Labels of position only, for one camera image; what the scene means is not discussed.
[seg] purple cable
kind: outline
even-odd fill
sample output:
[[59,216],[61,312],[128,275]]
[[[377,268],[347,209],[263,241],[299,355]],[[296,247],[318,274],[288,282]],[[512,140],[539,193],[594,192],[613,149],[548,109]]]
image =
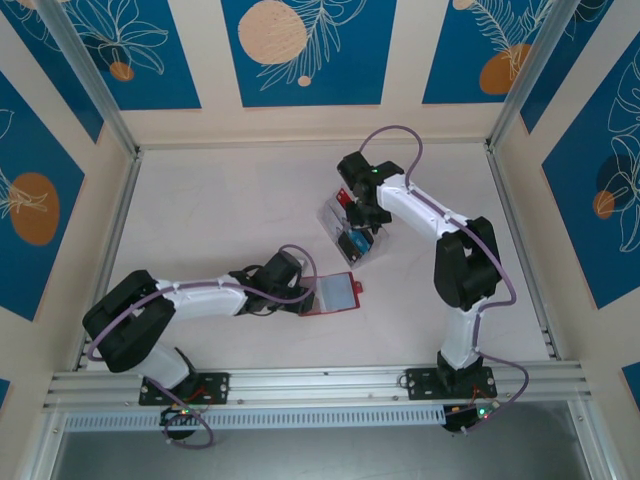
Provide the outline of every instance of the purple cable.
[[[409,127],[405,127],[403,125],[388,125],[386,127],[379,128],[378,130],[373,132],[371,135],[369,135],[364,142],[362,142],[362,145],[360,146],[360,152],[364,150],[364,148],[367,146],[367,144],[371,141],[372,138],[374,138],[375,136],[377,136],[378,134],[386,130],[392,130],[392,129],[404,130],[405,132],[408,132],[411,135],[413,135],[416,141],[418,142],[418,155],[416,156],[415,160],[411,163],[411,166],[409,167],[409,170],[407,170],[407,174],[405,176],[404,183],[405,183],[405,186],[407,187],[407,190],[409,190],[409,192],[418,200],[420,200],[422,203],[424,203],[429,208],[437,212],[438,215],[440,215],[442,218],[446,218],[447,212],[445,210],[440,208],[438,205],[433,203],[424,195],[420,194],[419,192],[416,192],[411,188],[411,175],[413,174],[413,171],[418,165],[418,162],[420,162],[422,158],[422,152],[424,150],[422,139],[420,138],[420,135],[418,135],[418,133],[415,130]],[[518,390],[507,402],[505,402],[502,405],[503,408],[508,407],[509,405],[512,405],[518,398],[520,398],[520,396],[524,393],[524,391],[529,386],[529,372],[527,372],[527,369],[524,368],[522,365],[518,365],[515,362],[504,360],[502,358],[497,358],[492,355],[487,355],[486,353],[481,352],[480,349],[478,348],[478,337],[480,335],[480,322],[482,320],[482,316],[481,316],[482,313],[490,308],[508,307],[510,305],[515,304],[518,298],[516,289],[513,285],[513,282],[509,278],[509,275],[507,274],[506,270],[502,267],[500,260],[498,260],[498,258],[493,254],[493,252],[489,249],[489,247],[475,233],[473,233],[466,225],[463,225],[462,223],[457,221],[455,218],[450,218],[448,221],[450,221],[453,225],[455,225],[457,228],[462,230],[469,238],[471,238],[476,243],[476,245],[480,247],[480,249],[482,249],[484,254],[489,258],[489,260],[491,260],[491,263],[493,263],[494,267],[496,268],[496,270],[504,280],[504,283],[507,286],[507,289],[509,290],[510,298],[508,300],[489,302],[489,303],[485,303],[484,305],[481,305],[480,308],[478,309],[478,314],[476,315],[475,322],[473,324],[473,349],[476,351],[478,355],[492,362],[498,362],[498,363],[502,363],[503,365],[516,368],[524,374],[524,381],[522,383],[522,387],[520,387],[520,390]],[[487,420],[492,419],[495,416],[495,414],[501,409],[502,408],[499,408],[498,410],[496,410]],[[471,432],[484,423],[486,423],[486,421],[476,423],[475,425],[466,429],[466,432]]]
[[[124,312],[118,315],[109,325],[107,325],[107,327],[102,332],[100,332],[100,334],[93,340],[93,342],[91,342],[91,345],[89,345],[89,349],[87,350],[87,357],[89,358],[89,360],[92,360],[94,362],[104,362],[104,359],[100,357],[96,357],[94,355],[94,352],[96,348],[98,348],[98,345],[100,345],[100,343],[105,339],[105,337],[109,335],[113,331],[113,329],[116,328],[122,321],[124,321],[125,318],[128,318],[130,314],[132,314],[139,308],[143,307],[144,305],[149,303],[151,300],[158,298],[159,296],[164,295],[165,293],[173,292],[176,290],[187,290],[190,288],[200,288],[200,287],[219,287],[219,288],[226,287],[226,288],[233,288],[236,290],[243,290],[245,292],[259,295],[263,298],[266,298],[267,300],[271,300],[272,302],[278,302],[278,303],[283,303],[287,305],[298,303],[304,300],[309,295],[311,295],[311,293],[316,288],[316,280],[318,279],[318,269],[316,268],[316,263],[313,261],[313,257],[309,254],[309,252],[307,252],[304,248],[299,247],[298,245],[293,245],[288,243],[286,245],[281,246],[278,249],[278,252],[281,252],[287,248],[293,248],[294,250],[298,250],[305,257],[307,257],[307,260],[309,260],[309,263],[311,264],[311,269],[313,270],[313,276],[311,277],[312,279],[311,286],[305,293],[303,293],[299,297],[292,298],[292,299],[278,298],[278,297],[274,297],[273,295],[269,295],[268,293],[261,292],[260,290],[257,290],[252,287],[246,287],[244,285],[239,285],[237,283],[218,282],[213,280],[204,280],[200,282],[178,284],[177,287],[171,286],[171,287],[162,288],[138,300],[136,303],[134,303],[129,308],[127,308]],[[190,407],[185,402],[183,402],[176,395],[171,393],[169,389],[163,387],[152,378],[150,378],[149,381],[153,383],[156,386],[156,388],[158,388],[158,390],[160,390],[163,394],[165,394],[171,400],[176,402],[178,405],[182,406],[183,408],[190,409]],[[202,445],[186,445],[186,444],[175,443],[175,442],[173,444],[181,448],[188,448],[192,450],[201,450],[203,448],[208,448],[212,446],[214,443],[213,430],[211,430],[211,427],[209,427],[207,422],[200,416],[200,414],[194,411],[192,415],[198,422],[200,422],[204,426],[205,430],[207,430],[209,434],[209,441],[206,444],[202,444]],[[167,439],[169,439],[169,426],[172,423],[173,422],[170,420],[169,422],[167,422],[167,425],[165,425],[165,428],[164,428],[164,435]]]

